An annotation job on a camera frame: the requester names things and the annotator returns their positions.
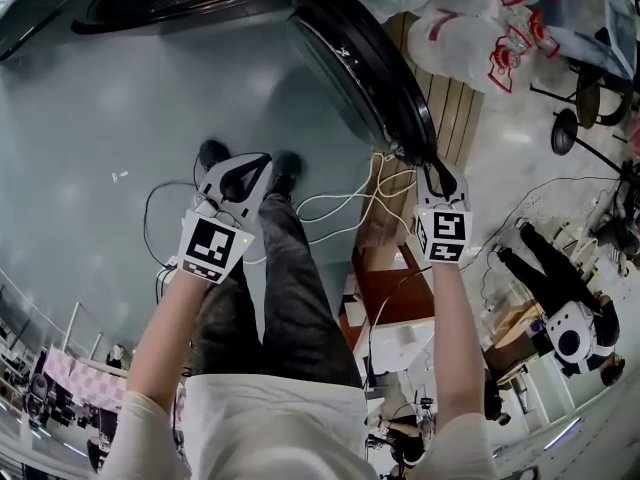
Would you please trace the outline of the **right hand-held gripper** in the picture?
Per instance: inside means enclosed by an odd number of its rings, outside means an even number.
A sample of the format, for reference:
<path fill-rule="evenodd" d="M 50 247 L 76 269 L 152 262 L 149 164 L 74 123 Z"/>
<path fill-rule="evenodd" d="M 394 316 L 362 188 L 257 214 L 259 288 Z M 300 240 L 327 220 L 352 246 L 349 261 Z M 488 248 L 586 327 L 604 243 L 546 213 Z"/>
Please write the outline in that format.
<path fill-rule="evenodd" d="M 433 166 L 438 175 L 440 194 L 430 185 L 429 168 L 426 165 L 416 167 L 416 238 L 425 260 L 458 264 L 472 234 L 468 183 L 462 171 L 443 158 Z"/>

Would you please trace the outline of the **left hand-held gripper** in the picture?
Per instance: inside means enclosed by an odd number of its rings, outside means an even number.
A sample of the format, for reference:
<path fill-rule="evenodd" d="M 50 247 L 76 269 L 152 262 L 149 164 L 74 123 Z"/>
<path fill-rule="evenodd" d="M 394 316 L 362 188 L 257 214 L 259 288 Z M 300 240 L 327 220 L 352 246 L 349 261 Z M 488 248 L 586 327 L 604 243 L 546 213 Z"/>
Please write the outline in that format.
<path fill-rule="evenodd" d="M 182 219 L 179 270 L 214 284 L 228 277 L 255 240 L 272 170 L 267 153 L 237 155 L 211 168 Z"/>

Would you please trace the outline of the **person's left forearm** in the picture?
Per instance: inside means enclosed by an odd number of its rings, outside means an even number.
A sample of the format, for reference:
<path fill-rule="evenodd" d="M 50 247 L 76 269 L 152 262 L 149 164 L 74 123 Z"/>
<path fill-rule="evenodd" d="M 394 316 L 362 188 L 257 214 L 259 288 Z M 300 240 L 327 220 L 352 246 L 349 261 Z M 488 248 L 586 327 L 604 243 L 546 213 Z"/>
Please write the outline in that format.
<path fill-rule="evenodd" d="M 127 390 L 168 412 L 180 382 L 196 319 L 213 284 L 178 271 L 156 307 L 136 349 Z"/>

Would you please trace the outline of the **person's left black shoe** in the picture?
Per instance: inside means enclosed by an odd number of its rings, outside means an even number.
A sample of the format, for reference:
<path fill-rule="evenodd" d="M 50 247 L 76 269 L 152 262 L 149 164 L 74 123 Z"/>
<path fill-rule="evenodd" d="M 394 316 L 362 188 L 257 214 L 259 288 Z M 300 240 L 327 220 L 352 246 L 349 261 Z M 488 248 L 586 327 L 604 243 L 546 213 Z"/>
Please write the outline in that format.
<path fill-rule="evenodd" d="M 205 173 L 208 173 L 216 164 L 230 158 L 231 154 L 227 146 L 216 139 L 207 139 L 200 145 L 198 159 Z"/>

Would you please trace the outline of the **person's black shoe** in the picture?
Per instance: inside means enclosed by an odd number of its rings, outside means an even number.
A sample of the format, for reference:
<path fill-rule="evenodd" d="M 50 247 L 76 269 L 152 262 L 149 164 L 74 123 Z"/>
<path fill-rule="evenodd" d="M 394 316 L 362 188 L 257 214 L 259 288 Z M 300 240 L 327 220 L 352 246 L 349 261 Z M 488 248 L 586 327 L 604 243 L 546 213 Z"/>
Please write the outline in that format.
<path fill-rule="evenodd" d="M 200 145 L 198 159 L 205 173 L 208 173 L 216 164 L 230 158 L 231 154 L 227 146 L 216 139 L 207 139 Z"/>
<path fill-rule="evenodd" d="M 298 154 L 287 150 L 279 152 L 274 160 L 268 193 L 290 199 L 303 174 L 304 163 Z"/>

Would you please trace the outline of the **wooden plank pallet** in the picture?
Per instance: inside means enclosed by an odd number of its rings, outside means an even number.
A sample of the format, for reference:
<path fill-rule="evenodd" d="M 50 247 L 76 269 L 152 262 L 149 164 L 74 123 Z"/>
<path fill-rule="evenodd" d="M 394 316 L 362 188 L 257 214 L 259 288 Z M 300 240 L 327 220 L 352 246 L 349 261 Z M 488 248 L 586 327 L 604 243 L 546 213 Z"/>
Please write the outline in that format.
<path fill-rule="evenodd" d="M 464 170 L 476 136 L 485 95 L 458 80 L 418 67 L 407 50 L 408 32 L 417 17 L 400 13 L 383 25 L 401 51 L 427 102 L 438 139 L 438 154 Z"/>

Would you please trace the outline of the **reddish brown board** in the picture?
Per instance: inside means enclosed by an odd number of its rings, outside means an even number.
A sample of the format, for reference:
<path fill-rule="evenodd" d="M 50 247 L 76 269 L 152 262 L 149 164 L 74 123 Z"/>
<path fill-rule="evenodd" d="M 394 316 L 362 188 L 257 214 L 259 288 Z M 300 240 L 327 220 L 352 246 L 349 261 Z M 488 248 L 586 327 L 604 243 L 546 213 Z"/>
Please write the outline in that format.
<path fill-rule="evenodd" d="M 388 325 L 434 316 L 432 291 L 407 244 L 355 248 L 351 265 L 355 285 L 343 295 L 342 324 Z"/>

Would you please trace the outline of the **person's dark grey trousers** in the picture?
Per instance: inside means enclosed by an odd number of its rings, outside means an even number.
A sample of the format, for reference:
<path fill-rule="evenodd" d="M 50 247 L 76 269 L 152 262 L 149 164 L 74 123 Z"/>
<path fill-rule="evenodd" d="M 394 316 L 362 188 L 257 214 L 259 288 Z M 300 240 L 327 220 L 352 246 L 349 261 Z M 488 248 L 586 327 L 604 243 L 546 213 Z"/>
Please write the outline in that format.
<path fill-rule="evenodd" d="M 268 194 L 259 222 L 266 252 L 265 330 L 257 332 L 246 277 L 237 265 L 206 292 L 187 367 L 192 375 L 259 374 L 361 387 L 289 198 Z"/>

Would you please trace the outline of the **pile of clear red-print bags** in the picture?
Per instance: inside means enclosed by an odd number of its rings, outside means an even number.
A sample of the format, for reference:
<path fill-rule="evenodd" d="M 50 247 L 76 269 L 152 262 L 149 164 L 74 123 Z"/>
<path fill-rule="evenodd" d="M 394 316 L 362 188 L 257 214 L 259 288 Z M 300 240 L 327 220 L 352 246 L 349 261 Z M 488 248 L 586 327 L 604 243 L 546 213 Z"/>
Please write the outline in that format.
<path fill-rule="evenodd" d="M 359 0 L 379 20 L 416 16 L 407 53 L 422 70 L 491 96 L 526 89 L 560 49 L 539 0 Z"/>

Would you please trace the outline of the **black stool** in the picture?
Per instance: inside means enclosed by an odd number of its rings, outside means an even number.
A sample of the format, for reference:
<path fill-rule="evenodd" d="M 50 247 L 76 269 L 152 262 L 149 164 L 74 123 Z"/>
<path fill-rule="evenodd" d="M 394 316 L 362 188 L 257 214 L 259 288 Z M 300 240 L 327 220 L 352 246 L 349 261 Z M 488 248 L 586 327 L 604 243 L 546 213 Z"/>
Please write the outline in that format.
<path fill-rule="evenodd" d="M 629 79 L 623 79 L 605 70 L 584 63 L 569 63 L 570 71 L 577 76 L 576 88 L 569 96 L 543 90 L 530 85 L 530 90 L 556 101 L 567 103 L 573 109 L 565 108 L 555 113 L 551 131 L 551 148 L 557 156 L 567 155 L 575 144 L 607 163 L 603 154 L 578 137 L 578 129 L 591 129 L 595 125 L 615 127 L 619 125 L 632 107 L 635 86 Z M 601 91 L 605 90 L 619 97 L 619 104 L 610 114 L 602 114 Z"/>

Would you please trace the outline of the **white device with dark circle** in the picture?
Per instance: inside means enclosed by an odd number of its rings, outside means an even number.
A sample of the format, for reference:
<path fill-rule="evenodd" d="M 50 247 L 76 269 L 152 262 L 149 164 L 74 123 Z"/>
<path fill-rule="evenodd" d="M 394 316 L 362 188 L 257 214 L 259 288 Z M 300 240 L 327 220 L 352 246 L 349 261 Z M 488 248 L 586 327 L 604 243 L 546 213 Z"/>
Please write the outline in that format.
<path fill-rule="evenodd" d="M 546 319 L 546 332 L 561 359 L 577 364 L 589 358 L 596 344 L 591 311 L 582 303 L 569 301 Z"/>

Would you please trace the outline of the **bluish plastic bag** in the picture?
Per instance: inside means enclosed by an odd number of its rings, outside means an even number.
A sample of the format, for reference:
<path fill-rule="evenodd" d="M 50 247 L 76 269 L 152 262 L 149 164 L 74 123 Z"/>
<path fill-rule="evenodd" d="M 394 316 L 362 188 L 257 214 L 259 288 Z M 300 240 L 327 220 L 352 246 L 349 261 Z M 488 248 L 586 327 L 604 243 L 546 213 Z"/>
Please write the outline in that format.
<path fill-rule="evenodd" d="M 563 56 L 634 78 L 636 13 L 630 0 L 543 0 L 542 9 Z"/>

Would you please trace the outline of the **pink checkered cloth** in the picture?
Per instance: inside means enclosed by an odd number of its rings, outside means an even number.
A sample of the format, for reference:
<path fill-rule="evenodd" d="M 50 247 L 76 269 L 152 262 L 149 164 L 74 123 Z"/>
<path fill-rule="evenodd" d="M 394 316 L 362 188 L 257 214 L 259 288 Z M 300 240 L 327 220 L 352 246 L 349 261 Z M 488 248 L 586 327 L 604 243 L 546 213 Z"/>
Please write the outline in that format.
<path fill-rule="evenodd" d="M 50 348 L 43 371 L 71 395 L 76 405 L 88 404 L 111 412 L 120 411 L 127 379 L 115 374 L 114 369 L 100 365 L 95 367 L 57 348 Z"/>

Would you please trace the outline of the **person's white shirt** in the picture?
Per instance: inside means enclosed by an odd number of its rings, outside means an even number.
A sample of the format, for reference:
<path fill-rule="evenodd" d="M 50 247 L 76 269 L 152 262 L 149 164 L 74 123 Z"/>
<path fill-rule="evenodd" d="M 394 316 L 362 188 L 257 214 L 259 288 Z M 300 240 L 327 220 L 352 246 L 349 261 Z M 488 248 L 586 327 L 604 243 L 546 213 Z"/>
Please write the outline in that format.
<path fill-rule="evenodd" d="M 184 450 L 168 415 L 126 394 L 105 480 L 379 480 L 364 458 L 358 388 L 265 375 L 203 375 L 186 383 Z"/>

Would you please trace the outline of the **white metal frame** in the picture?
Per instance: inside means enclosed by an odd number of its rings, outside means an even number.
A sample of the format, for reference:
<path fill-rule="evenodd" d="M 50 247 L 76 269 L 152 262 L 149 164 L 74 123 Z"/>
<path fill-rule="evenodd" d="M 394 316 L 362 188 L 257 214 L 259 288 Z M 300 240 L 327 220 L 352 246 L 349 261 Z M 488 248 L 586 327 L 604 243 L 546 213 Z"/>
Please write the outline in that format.
<path fill-rule="evenodd" d="M 81 338 L 90 331 L 95 336 L 86 345 L 81 341 Z M 73 357 L 94 360 L 105 337 L 105 331 L 95 315 L 78 300 L 73 307 L 68 325 L 63 333 L 61 350 Z"/>

